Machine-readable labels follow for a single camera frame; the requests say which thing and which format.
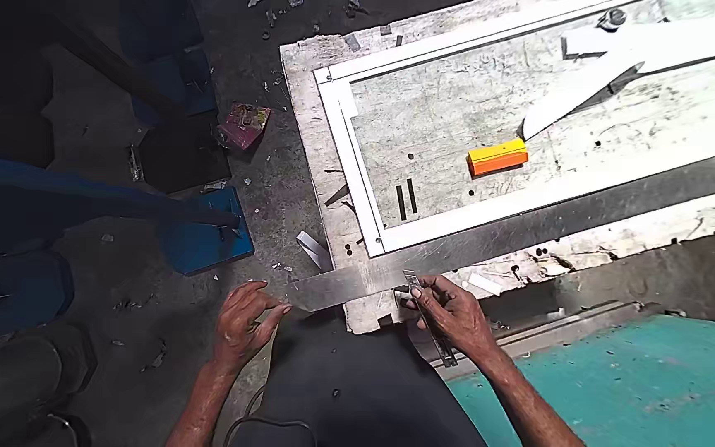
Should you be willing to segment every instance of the metal ruler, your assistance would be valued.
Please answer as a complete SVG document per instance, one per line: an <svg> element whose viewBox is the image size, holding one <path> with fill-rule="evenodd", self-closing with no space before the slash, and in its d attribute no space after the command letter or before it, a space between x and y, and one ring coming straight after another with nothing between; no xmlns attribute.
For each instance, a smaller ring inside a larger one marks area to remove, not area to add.
<svg viewBox="0 0 715 447"><path fill-rule="evenodd" d="M715 157L295 281L286 297L314 312L404 286L402 269L441 274L710 194Z"/></svg>

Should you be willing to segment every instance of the black cable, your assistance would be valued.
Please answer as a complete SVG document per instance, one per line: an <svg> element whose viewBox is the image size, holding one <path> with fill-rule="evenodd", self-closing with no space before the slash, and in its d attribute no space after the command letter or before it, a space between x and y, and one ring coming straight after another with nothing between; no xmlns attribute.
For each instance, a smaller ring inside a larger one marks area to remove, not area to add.
<svg viewBox="0 0 715 447"><path fill-rule="evenodd" d="M263 422L265 424L269 425L274 425L275 427L303 427L304 429L307 429L311 433L311 437L313 438L313 446L316 447L319 442L316 440L316 435L313 433L313 430L311 429L311 426L306 424L305 422L302 421L288 421L288 422L276 422L276 421L271 421L269 419L264 419L264 418L259 418L258 416L250 416L248 418L239 418L235 421L233 421L233 424L230 425L230 428L228 429L228 433L225 434L225 441L223 441L223 447L227 447L230 445L230 437L233 436L233 432L236 430L236 427L240 426L241 424L245 422Z"/></svg>
<svg viewBox="0 0 715 447"><path fill-rule="evenodd" d="M258 388L256 392L253 394L253 397L250 398L250 402L247 403L247 407L245 408L245 413L244 415L233 421L233 424L230 425L228 428L228 433L225 433L225 440L223 441L223 447L227 447L230 445L230 437L233 436L233 432L236 430L236 427L240 426L241 424L245 422L263 422L265 424L269 425L274 425L275 427L303 427L304 429L307 429L309 432L311 432L311 437L313 438L313 446L316 447L319 444L319 441L316 440L316 435L313 433L313 430L311 429L311 426L306 424L305 422L302 421L288 421L288 422L277 422L277 421L272 421L270 419L266 418L260 418L258 416L250 416L250 412L253 410L253 405L255 405L256 401L258 401L258 397L261 396L264 393L264 389L266 388L266 383L261 386L261 388Z"/></svg>

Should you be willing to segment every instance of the forearm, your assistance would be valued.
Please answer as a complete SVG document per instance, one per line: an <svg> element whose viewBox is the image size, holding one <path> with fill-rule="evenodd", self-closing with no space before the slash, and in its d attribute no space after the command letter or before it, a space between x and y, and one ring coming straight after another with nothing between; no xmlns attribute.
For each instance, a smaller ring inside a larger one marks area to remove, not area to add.
<svg viewBox="0 0 715 447"><path fill-rule="evenodd" d="M236 376L232 372L223 372L212 361L200 369L187 407L173 427L167 447L211 445L214 424Z"/></svg>
<svg viewBox="0 0 715 447"><path fill-rule="evenodd" d="M525 447L584 445L501 348L494 346L477 357L475 363L496 391Z"/></svg>

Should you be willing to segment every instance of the hand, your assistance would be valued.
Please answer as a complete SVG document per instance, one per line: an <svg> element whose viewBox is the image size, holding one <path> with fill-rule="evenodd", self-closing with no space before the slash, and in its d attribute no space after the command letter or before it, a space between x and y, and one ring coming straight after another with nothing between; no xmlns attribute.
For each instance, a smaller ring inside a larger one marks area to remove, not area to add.
<svg viewBox="0 0 715 447"><path fill-rule="evenodd" d="M265 281L245 282L228 293L219 311L217 331L214 336L214 363L218 371L237 375L266 345L283 315L292 309L290 304L280 304L261 291ZM272 312L257 324L264 310Z"/></svg>
<svg viewBox="0 0 715 447"><path fill-rule="evenodd" d="M476 361L498 350L482 308L473 294L442 275L420 276L422 290L410 292L429 311L440 330L471 360ZM425 329L418 320L419 329Z"/></svg>

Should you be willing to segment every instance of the orange block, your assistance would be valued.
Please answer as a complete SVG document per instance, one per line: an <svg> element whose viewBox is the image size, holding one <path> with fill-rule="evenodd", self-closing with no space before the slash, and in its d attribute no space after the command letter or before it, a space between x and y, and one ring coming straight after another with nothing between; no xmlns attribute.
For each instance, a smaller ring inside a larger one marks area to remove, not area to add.
<svg viewBox="0 0 715 447"><path fill-rule="evenodd" d="M511 154L500 155L498 157L493 157L488 160L477 161L472 163L470 158L468 159L468 169L470 170L470 175L476 177L490 171L497 171L498 169L508 168L510 166L520 165L528 161L528 152L513 152Z"/></svg>

